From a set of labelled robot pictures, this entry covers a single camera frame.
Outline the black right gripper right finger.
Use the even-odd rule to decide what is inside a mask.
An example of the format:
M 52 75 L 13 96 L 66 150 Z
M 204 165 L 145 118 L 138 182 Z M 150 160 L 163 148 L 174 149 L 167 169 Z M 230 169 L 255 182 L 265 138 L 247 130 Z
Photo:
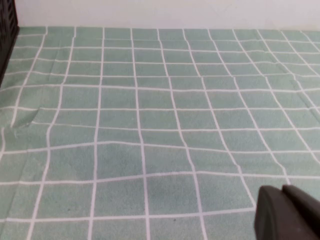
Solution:
M 290 199 L 301 215 L 319 215 L 320 202 L 294 185 L 283 185 L 282 192 Z

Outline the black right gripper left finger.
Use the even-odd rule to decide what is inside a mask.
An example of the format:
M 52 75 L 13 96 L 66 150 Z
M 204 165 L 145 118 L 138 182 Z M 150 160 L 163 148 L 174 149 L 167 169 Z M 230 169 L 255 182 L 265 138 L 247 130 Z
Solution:
M 257 240 L 318 240 L 320 215 L 301 215 L 282 189 L 263 185 L 258 192 L 254 231 Z

